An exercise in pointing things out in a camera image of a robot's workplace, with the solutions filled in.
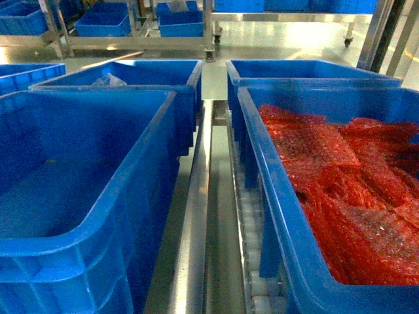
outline shiny floor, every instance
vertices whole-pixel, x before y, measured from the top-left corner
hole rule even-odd
[[[404,19],[397,27],[382,73],[392,56]],[[223,34],[221,46],[215,53],[216,60],[206,63],[203,72],[203,97],[207,99],[227,98],[228,59],[321,59],[343,65],[356,66],[368,25],[356,25],[354,41],[349,48],[344,46],[347,24],[316,23],[221,23]],[[114,58],[126,59],[171,59],[203,58],[197,51],[76,51],[76,58],[64,62],[67,72],[72,72]],[[54,50],[0,48],[0,63],[58,62]],[[416,73],[419,63],[412,67],[403,83],[404,87],[419,90]],[[153,277],[152,288],[147,300],[146,313],[165,313],[168,306],[170,281],[173,275],[177,243],[181,231],[185,198],[192,164],[193,150],[181,158],[181,169],[172,209],[162,243],[161,253]],[[225,127],[213,129],[211,159],[211,188],[208,225],[208,301],[206,313],[243,313],[244,301],[240,273],[240,257],[236,217],[233,209],[232,179],[228,155],[227,131]]]

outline blue plastic bin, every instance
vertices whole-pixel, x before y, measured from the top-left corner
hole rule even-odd
[[[265,223],[260,273],[275,277],[278,264],[289,281],[288,313],[419,313],[418,286],[343,285],[330,274],[305,214],[257,109],[264,103],[299,114],[322,114],[328,122],[354,117],[419,123],[419,93],[401,88],[239,88],[239,133],[246,177],[263,183]],[[270,251],[276,245],[276,251]]]
[[[264,0],[215,0],[215,12],[258,13],[264,11]]]
[[[372,14],[377,0],[310,0],[313,12],[338,14]]]
[[[109,62],[57,79],[31,86],[36,90],[174,90],[177,92],[177,138],[180,155],[187,155],[193,146],[195,117],[201,106],[202,61],[198,60],[138,60]],[[98,78],[111,73],[128,84],[109,88],[92,86]]]
[[[15,5],[19,0],[0,0],[0,9],[5,9],[11,5]]]
[[[0,95],[27,90],[29,85],[65,74],[65,64],[3,64],[0,65]]]
[[[172,13],[167,3],[159,3],[156,8],[158,27],[163,37],[202,37],[204,23],[202,11],[196,1],[186,2],[189,11]]]
[[[266,11],[307,11],[310,0],[265,0]]]
[[[198,3],[196,3],[196,1],[186,1],[186,6],[188,7],[189,11],[198,11]],[[164,14],[168,14],[171,15],[173,14],[172,11],[170,10],[168,3],[167,2],[160,2],[157,3],[156,6],[156,16],[157,18],[161,17]]]
[[[0,10],[0,35],[42,35],[47,30],[39,5],[19,2]]]
[[[2,313],[141,313],[179,167],[174,97],[0,98]]]
[[[202,11],[178,12],[158,19],[162,37],[202,37],[204,23]]]
[[[400,87],[401,80],[318,60],[229,60],[228,105],[236,127],[237,92],[241,86],[290,88]]]
[[[126,3],[95,3],[75,23],[82,37],[125,37],[131,34]]]

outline clear plastic bag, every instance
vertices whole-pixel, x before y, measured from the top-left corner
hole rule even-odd
[[[168,2],[168,7],[173,13],[189,11],[184,0],[171,0]]]
[[[95,83],[92,84],[93,86],[110,86],[110,87],[119,87],[119,86],[127,86],[123,80],[120,78],[108,73],[101,78],[99,78]]]

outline stacked blue crate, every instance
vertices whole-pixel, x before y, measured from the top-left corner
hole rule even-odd
[[[307,11],[310,0],[265,0],[266,11]]]
[[[75,24],[79,36],[125,37],[131,34],[126,3],[97,2]]]
[[[377,0],[310,0],[310,10],[337,14],[372,14]]]
[[[264,11],[264,0],[215,0],[216,12],[258,13]]]
[[[17,2],[0,10],[0,35],[42,35],[48,30],[38,4]]]
[[[204,36],[202,11],[196,1],[187,1],[186,4],[189,11],[185,12],[171,12],[167,3],[157,4],[158,28],[163,37]]]

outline metal shelf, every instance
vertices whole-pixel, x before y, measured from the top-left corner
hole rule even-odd
[[[214,22],[320,22],[369,24],[372,14],[326,13],[218,13],[213,12]]]
[[[44,48],[54,41],[54,33],[46,31],[40,36],[0,35],[1,46]]]

